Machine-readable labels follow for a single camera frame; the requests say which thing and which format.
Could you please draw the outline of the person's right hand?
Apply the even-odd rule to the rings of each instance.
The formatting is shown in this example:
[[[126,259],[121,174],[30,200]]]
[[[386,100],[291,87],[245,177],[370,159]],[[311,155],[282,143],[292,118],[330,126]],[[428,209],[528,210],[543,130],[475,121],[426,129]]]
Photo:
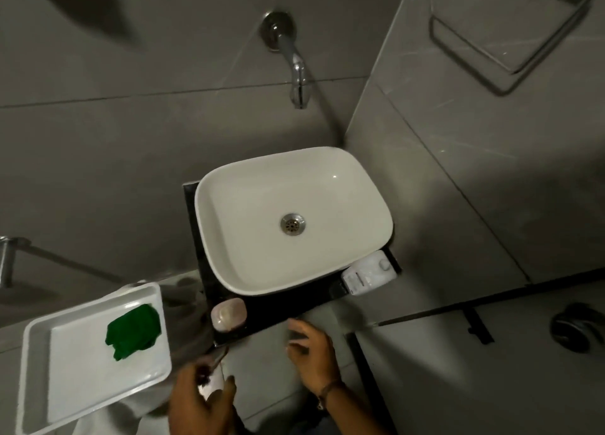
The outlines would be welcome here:
[[[322,390],[330,383],[341,382],[341,373],[331,338],[314,325],[300,319],[289,319],[288,327],[291,332],[301,335],[301,338],[291,339],[289,342],[308,348],[308,362],[305,369],[297,369],[299,377],[303,385],[319,397]]]

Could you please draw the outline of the person's left hand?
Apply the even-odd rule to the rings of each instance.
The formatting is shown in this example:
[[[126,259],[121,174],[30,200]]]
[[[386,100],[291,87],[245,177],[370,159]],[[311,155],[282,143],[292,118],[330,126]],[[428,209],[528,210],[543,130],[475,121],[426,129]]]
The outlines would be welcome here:
[[[222,409],[222,390],[207,401],[195,382],[196,359],[177,373],[168,405],[170,435],[230,435],[234,426],[234,406]]]

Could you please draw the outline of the small white bottle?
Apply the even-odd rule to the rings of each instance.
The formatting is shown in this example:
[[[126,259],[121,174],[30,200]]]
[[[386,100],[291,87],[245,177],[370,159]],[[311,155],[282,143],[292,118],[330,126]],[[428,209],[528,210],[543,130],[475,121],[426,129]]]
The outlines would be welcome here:
[[[199,393],[208,399],[212,393],[224,388],[224,372],[222,362],[229,351],[228,346],[213,348],[198,359],[195,366],[195,382]]]

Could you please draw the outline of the person's right forearm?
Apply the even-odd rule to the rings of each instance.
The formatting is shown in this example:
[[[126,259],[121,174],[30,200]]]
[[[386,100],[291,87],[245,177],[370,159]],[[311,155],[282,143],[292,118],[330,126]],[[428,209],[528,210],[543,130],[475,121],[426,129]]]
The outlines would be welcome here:
[[[344,383],[330,383],[318,398],[341,435],[392,435]]]

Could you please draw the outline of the black basin counter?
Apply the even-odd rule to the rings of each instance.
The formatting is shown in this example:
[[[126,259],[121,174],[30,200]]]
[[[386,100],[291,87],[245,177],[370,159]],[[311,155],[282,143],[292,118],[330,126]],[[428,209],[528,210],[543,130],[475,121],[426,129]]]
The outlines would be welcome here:
[[[205,245],[201,239],[194,204],[198,184],[199,181],[194,181],[185,183],[182,187],[193,236],[197,267],[203,285],[203,293],[206,296],[208,311],[211,311],[220,302],[232,298],[242,299],[247,310],[247,317],[243,326],[226,333],[218,332],[212,325],[210,313],[207,314],[207,323],[212,333],[214,347],[232,345],[255,333],[284,322],[290,317],[300,317],[316,307],[339,300],[350,294],[341,277],[343,270],[292,289],[259,296],[239,295],[223,286],[210,267],[205,254]]]

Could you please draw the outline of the pink soap in dish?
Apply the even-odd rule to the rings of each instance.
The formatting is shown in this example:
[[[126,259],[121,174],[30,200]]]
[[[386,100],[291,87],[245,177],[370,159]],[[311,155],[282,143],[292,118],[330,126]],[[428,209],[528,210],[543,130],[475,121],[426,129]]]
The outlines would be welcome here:
[[[210,320],[216,332],[227,333],[242,327],[247,320],[243,299],[231,298],[216,304],[210,311]]]

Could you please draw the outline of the white soap dispenser bottle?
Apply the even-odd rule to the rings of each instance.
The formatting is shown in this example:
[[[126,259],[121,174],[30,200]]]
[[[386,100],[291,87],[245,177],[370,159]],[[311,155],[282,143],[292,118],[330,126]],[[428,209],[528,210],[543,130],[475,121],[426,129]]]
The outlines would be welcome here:
[[[341,274],[344,286],[352,296],[366,294],[396,278],[397,272],[383,250],[354,262]]]

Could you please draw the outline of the green cloth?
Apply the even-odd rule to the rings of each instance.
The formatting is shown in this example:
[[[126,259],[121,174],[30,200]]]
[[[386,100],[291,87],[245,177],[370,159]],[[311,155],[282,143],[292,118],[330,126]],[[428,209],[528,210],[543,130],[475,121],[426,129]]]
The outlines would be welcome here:
[[[153,347],[161,334],[159,313],[151,304],[141,304],[108,324],[105,344],[113,347],[113,359],[121,361]]]

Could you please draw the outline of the chrome basin drain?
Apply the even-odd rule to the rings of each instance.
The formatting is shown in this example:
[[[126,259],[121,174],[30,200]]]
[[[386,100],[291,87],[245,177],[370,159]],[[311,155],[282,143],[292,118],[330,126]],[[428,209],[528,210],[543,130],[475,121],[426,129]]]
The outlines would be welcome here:
[[[297,213],[288,213],[281,218],[279,226],[285,235],[299,236],[306,229],[306,220]]]

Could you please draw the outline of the white plastic tray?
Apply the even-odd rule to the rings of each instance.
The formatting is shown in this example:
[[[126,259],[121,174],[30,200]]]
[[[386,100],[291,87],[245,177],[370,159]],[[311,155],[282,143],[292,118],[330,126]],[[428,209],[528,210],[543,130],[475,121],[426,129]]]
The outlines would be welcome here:
[[[110,322],[140,305],[159,315],[148,350],[116,361],[105,343]],[[16,435],[44,435],[165,380],[172,369],[159,284],[148,282],[38,317],[25,327]]]

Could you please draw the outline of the white ceramic wash basin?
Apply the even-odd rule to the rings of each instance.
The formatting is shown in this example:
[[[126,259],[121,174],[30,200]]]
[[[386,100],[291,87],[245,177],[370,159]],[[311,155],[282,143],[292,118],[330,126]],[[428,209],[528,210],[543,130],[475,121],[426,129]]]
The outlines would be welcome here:
[[[301,286],[382,249],[394,231],[382,194],[359,161],[316,147],[221,166],[195,192],[205,254],[230,291],[259,296]],[[281,218],[306,220],[285,235]]]

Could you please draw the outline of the black round door knob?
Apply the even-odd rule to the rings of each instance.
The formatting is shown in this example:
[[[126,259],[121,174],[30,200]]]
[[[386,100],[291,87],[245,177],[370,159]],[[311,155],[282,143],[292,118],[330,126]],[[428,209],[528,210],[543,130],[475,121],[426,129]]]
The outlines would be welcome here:
[[[557,344],[574,353],[605,350],[605,313],[584,302],[573,302],[552,317],[549,334]]]

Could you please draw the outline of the chrome towel rack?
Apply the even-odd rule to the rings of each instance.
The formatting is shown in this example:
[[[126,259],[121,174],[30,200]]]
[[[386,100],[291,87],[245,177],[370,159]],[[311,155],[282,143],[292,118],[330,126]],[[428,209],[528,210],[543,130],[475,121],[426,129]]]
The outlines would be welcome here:
[[[429,0],[429,37],[492,94],[510,94],[595,0]]]

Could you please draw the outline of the chrome wall bar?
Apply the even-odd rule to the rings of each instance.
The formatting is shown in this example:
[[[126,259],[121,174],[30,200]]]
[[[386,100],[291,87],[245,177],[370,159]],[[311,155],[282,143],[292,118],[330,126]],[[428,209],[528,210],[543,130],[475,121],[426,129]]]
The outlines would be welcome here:
[[[19,252],[27,253],[113,284],[122,284],[124,282],[123,278],[115,274],[96,269],[90,265],[79,263],[40,247],[33,246],[32,242],[26,238],[0,236],[0,289],[11,288],[13,286],[14,265]]]

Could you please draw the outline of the chrome wall faucet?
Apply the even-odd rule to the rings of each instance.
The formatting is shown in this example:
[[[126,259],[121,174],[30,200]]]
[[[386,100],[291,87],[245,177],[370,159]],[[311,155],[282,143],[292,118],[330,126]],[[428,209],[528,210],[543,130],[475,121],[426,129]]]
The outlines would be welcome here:
[[[290,99],[295,109],[306,109],[310,98],[305,61],[298,51],[295,40],[297,27],[290,13],[274,10],[267,13],[259,27],[259,35],[265,47],[281,54],[291,72]]]

